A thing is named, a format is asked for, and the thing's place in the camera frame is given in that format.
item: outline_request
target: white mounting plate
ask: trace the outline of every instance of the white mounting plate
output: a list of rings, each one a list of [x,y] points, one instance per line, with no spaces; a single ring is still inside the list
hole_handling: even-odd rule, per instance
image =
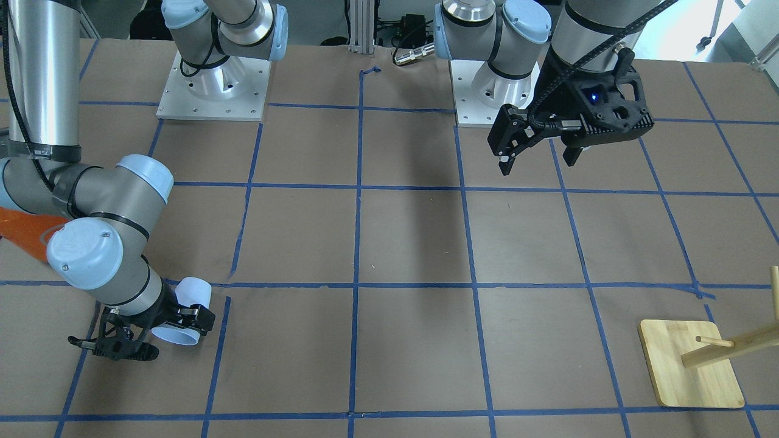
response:
[[[224,101],[206,101],[189,92],[189,82],[178,71],[182,57],[176,52],[157,108],[158,118],[174,120],[234,120],[261,122],[270,78],[270,61],[241,58],[249,71],[253,93],[236,94]]]
[[[454,92],[454,106],[457,109],[457,125],[466,128],[490,128],[498,114],[498,108],[492,108],[482,104],[476,98],[476,93],[471,83],[474,81],[476,72],[479,71],[484,61],[465,61],[454,59],[449,62],[449,72],[452,74],[452,90]],[[538,63],[533,66],[533,72],[530,74],[530,81],[535,87],[538,75],[541,69]],[[525,109],[533,101],[533,89],[527,96],[525,103],[520,109]]]

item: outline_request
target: orange cone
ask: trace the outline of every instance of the orange cone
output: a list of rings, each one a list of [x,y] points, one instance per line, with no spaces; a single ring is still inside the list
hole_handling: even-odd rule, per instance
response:
[[[47,214],[27,214],[0,207],[0,237],[7,238],[25,253],[46,262],[46,244],[68,220]]]

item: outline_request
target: wooden base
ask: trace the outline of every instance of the wooden base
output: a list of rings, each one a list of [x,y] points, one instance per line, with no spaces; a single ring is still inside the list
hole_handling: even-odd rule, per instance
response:
[[[662,406],[684,408],[742,408],[744,396],[730,360],[688,369],[681,356],[704,347],[695,336],[722,339],[708,321],[643,320],[639,325],[643,353],[654,395]]]

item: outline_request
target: wooden mug tree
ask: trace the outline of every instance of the wooden mug tree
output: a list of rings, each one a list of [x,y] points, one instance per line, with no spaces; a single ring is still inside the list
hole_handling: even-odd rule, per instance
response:
[[[779,267],[771,267],[777,321],[722,339],[709,321],[643,320],[639,334],[657,402],[684,408],[741,408],[730,358],[779,343]]]

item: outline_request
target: paper cup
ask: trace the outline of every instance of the paper cup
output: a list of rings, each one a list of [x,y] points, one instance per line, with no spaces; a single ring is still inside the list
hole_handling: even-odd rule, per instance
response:
[[[195,277],[187,277],[175,289],[178,304],[189,307],[201,304],[205,307],[211,303],[211,285]],[[151,329],[154,336],[163,341],[178,345],[195,345],[200,340],[200,332],[193,329],[182,329],[163,323]]]

